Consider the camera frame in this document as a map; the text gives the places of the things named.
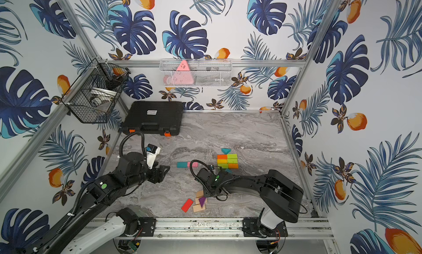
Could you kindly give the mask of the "lime green block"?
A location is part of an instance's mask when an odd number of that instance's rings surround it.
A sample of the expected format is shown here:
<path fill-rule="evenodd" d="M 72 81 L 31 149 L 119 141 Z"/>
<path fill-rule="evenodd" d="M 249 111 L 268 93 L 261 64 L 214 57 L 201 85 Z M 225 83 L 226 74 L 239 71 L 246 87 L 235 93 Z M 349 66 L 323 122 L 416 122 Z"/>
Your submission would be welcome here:
<path fill-rule="evenodd" d="M 224 169 L 228 169 L 229 165 L 228 164 L 219 164 L 218 167 L 224 168 Z"/>
<path fill-rule="evenodd" d="M 237 159 L 228 159 L 227 162 L 229 164 L 237 164 L 238 163 L 238 160 Z"/>

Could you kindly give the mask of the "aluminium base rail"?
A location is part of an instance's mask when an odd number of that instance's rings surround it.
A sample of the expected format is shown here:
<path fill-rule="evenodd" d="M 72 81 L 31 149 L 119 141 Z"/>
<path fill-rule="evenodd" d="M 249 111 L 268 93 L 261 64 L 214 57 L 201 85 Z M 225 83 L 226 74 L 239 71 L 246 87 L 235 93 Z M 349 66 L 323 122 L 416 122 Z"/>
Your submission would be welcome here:
<path fill-rule="evenodd" d="M 151 240 L 254 240 L 256 218 L 156 218 L 143 225 L 139 239 Z M 300 218 L 297 223 L 283 222 L 272 231 L 270 239 L 333 240 L 334 233 L 326 218 Z"/>

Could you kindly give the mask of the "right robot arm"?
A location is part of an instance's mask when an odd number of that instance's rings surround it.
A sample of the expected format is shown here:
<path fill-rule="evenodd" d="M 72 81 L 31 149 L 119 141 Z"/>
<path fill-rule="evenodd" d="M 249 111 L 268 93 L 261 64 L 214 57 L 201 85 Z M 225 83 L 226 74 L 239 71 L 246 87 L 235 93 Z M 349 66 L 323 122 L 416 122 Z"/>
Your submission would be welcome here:
<path fill-rule="evenodd" d="M 300 215 L 307 213 L 302 205 L 303 189 L 277 170 L 270 169 L 259 176 L 242 176 L 223 168 L 215 172 L 213 166 L 200 160 L 192 160 L 191 163 L 201 166 L 198 173 L 192 168 L 190 172 L 202 185 L 204 197 L 226 201 L 230 194 L 246 194 L 263 200 L 264 207 L 259 216 L 242 221 L 245 237 L 285 237 L 285 224 L 297 223 Z"/>

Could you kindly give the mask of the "purple triangle block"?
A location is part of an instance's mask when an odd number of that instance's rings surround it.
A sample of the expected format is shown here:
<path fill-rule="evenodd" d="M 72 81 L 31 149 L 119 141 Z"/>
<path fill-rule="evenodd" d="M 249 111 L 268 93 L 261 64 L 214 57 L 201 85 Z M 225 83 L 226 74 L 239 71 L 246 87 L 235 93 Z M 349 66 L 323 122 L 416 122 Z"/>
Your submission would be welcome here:
<path fill-rule="evenodd" d="M 207 202 L 207 198 L 201 197 L 198 199 L 198 202 L 200 203 L 200 206 L 203 207 L 205 203 Z"/>

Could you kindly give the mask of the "black tool case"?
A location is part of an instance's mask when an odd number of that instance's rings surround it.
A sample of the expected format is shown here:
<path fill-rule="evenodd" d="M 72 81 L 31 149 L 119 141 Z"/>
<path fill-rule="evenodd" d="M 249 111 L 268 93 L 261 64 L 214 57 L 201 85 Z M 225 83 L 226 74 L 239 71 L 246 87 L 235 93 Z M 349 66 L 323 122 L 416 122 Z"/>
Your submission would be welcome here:
<path fill-rule="evenodd" d="M 119 132 L 176 136 L 180 133 L 183 112 L 184 105 L 179 101 L 135 101 Z"/>

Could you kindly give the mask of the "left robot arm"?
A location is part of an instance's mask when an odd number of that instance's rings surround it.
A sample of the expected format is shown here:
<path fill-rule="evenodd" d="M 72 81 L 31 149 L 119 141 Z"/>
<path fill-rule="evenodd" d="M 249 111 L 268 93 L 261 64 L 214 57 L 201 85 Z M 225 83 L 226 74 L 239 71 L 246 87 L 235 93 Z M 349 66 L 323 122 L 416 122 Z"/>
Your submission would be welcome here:
<path fill-rule="evenodd" d="M 133 131 L 119 145 L 119 162 L 114 171 L 87 182 L 76 196 L 71 210 L 49 231 L 37 236 L 16 254 L 60 254 L 69 243 L 99 213 L 111 206 L 117 199 L 128 196 L 128 190 L 135 191 L 144 182 L 153 184 L 164 180 L 168 166 L 160 166 L 155 157 L 158 147 L 141 141 L 141 152 L 125 154 L 123 147 L 134 135 L 144 137 L 142 131 Z"/>

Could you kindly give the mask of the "pink triangle sign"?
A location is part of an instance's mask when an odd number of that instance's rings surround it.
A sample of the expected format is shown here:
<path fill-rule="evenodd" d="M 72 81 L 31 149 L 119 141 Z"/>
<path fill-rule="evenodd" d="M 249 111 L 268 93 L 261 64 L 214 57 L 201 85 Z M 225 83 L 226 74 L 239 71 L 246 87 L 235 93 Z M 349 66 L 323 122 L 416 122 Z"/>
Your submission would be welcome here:
<path fill-rule="evenodd" d="M 182 60 L 176 71 L 172 74 L 174 85 L 193 85 L 195 82 L 187 60 Z"/>

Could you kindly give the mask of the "natural wood triangle block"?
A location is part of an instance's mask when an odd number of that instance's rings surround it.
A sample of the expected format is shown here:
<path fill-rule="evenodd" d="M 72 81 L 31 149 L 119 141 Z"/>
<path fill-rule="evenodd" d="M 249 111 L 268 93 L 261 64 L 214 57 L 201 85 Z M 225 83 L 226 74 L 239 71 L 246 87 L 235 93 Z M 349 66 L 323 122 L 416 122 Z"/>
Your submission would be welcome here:
<path fill-rule="evenodd" d="M 196 198 L 202 198 L 202 197 L 204 197 L 204 192 L 203 192 L 203 190 L 198 191 L 198 192 L 196 193 Z"/>

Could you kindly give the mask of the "red block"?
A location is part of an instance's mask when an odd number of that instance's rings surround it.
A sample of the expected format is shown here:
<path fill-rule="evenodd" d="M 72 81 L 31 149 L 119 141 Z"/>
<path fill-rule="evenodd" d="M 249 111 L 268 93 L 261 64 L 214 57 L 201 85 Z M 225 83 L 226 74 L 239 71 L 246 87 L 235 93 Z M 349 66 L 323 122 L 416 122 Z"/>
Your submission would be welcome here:
<path fill-rule="evenodd" d="M 193 200 L 187 199 L 186 202 L 181 207 L 181 210 L 186 213 L 191 208 L 191 206 L 193 204 L 194 204 L 194 201 Z"/>

